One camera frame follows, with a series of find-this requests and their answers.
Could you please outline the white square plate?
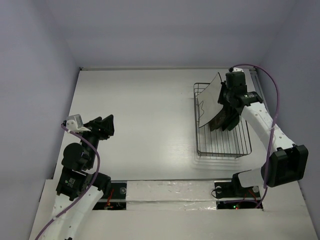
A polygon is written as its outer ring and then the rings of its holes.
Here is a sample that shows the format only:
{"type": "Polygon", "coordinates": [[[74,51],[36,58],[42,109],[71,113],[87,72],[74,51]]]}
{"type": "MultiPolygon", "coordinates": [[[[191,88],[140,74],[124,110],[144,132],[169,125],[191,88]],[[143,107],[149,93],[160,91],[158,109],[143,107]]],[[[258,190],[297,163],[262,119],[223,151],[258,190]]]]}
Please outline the white square plate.
{"type": "Polygon", "coordinates": [[[222,87],[221,82],[222,78],[218,72],[210,84],[197,95],[199,106],[199,127],[203,127],[208,124],[223,109],[223,105],[218,103],[222,87]]]}

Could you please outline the black floral square plate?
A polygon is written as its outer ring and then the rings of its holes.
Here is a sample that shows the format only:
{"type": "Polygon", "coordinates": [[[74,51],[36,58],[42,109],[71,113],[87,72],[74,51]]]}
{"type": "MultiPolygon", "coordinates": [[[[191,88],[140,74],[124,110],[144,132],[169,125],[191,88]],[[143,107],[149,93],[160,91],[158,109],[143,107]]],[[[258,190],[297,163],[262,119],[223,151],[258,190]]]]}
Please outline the black floral square plate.
{"type": "Polygon", "coordinates": [[[226,121],[230,114],[228,107],[224,106],[222,110],[209,122],[210,131],[215,131],[219,129],[223,123],[226,121]]]}

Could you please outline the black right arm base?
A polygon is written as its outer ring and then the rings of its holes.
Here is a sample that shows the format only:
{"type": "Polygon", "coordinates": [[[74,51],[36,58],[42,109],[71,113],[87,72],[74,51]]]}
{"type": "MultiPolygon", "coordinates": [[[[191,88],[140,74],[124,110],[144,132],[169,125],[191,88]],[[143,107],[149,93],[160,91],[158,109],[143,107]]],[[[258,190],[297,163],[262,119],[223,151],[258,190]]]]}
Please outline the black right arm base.
{"type": "Polygon", "coordinates": [[[216,180],[211,195],[216,199],[244,199],[252,197],[257,200],[261,197],[257,186],[242,187],[238,180],[216,180]]]}

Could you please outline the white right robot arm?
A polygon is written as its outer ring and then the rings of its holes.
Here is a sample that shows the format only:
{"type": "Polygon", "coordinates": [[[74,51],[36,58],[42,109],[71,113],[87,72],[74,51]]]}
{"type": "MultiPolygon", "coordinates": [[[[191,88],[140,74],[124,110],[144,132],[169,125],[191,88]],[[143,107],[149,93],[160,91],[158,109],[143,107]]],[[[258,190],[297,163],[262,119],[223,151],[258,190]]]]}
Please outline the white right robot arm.
{"type": "Polygon", "coordinates": [[[276,124],[268,113],[263,99],[255,91],[248,91],[245,73],[231,68],[221,84],[218,103],[247,121],[264,145],[265,163],[256,169],[233,175],[230,190],[242,196],[249,187],[277,187],[299,181],[304,177],[308,149],[297,145],[276,124]]]}

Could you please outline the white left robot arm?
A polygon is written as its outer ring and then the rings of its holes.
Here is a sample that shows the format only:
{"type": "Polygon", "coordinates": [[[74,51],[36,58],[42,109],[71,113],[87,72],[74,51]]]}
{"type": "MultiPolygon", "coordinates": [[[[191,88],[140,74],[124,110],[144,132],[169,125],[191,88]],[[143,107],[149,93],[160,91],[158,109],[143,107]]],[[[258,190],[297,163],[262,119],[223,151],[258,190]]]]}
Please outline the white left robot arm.
{"type": "Polygon", "coordinates": [[[61,127],[80,141],[70,143],[63,150],[62,171],[51,215],[53,222],[43,233],[43,240],[77,239],[98,200],[111,191],[111,178],[99,172],[98,145],[114,135],[114,116],[99,116],[83,123],[79,114],[71,115],[61,127]]]}

